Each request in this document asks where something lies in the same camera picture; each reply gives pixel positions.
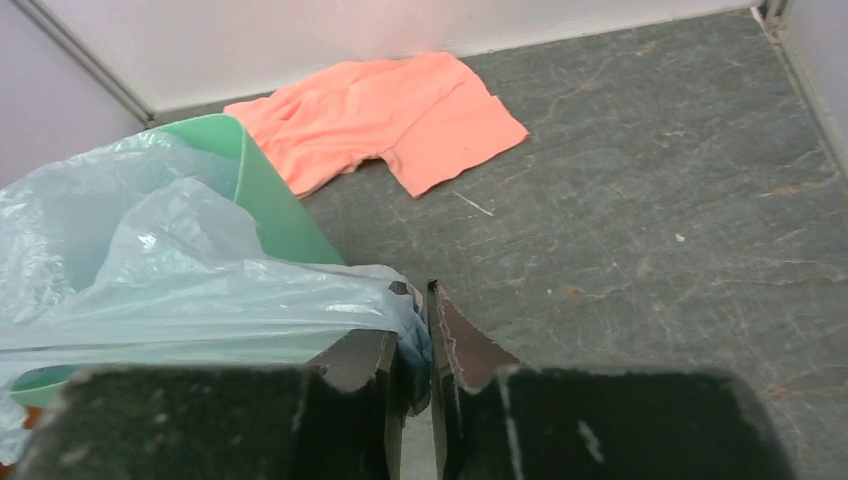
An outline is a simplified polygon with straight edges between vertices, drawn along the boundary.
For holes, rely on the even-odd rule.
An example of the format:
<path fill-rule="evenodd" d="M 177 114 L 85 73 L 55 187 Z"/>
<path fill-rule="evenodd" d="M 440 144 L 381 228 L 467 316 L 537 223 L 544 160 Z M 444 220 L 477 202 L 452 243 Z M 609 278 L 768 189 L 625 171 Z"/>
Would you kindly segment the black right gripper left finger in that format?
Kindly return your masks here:
<path fill-rule="evenodd" d="M 392 332 L 304 364 L 98 368 L 36 420 L 17 479 L 396 479 L 429 372 Z"/>

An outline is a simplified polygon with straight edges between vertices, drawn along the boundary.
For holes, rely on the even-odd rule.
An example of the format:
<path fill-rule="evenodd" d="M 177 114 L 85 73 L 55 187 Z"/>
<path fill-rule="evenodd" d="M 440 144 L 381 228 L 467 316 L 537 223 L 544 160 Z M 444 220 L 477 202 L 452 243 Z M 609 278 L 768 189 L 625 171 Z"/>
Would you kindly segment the pink cloth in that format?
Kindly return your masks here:
<path fill-rule="evenodd" d="M 224 112 L 299 198 L 371 159 L 383 160 L 418 198 L 529 137 L 482 79 L 447 52 L 343 62 Z"/>

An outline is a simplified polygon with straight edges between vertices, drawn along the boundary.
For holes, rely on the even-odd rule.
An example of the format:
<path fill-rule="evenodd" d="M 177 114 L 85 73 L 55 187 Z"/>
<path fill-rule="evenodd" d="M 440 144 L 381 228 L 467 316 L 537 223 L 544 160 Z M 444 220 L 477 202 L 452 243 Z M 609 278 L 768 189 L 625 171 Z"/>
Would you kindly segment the green trash bin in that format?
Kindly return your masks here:
<path fill-rule="evenodd" d="M 190 147 L 234 160 L 238 166 L 234 202 L 257 222 L 262 250 L 275 259 L 338 264 L 344 262 L 298 197 L 271 165 L 253 137 L 236 118 L 211 114 L 153 130 L 177 136 Z M 82 367 L 57 367 L 64 376 Z"/>

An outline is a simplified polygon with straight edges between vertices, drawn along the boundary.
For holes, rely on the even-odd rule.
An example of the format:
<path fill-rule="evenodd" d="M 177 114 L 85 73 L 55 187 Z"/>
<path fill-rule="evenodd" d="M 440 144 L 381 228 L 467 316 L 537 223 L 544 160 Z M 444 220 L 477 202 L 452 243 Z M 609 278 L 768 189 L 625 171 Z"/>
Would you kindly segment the translucent blue trash bag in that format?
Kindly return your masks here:
<path fill-rule="evenodd" d="M 432 361 L 422 298 L 384 265 L 275 259 L 237 163 L 148 131 L 1 192 L 1 461 L 27 440 L 23 375 L 107 363 L 301 363 L 354 329 Z"/>

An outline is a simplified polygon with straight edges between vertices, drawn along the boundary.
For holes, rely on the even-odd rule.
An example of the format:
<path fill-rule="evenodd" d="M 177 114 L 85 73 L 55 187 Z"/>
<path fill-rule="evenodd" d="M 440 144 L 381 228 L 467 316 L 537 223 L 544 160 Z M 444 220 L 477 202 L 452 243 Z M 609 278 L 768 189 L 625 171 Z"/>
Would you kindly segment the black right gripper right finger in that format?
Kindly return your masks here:
<path fill-rule="evenodd" d="M 533 367 L 430 281 L 442 479 L 791 479 L 756 393 L 714 368 Z"/>

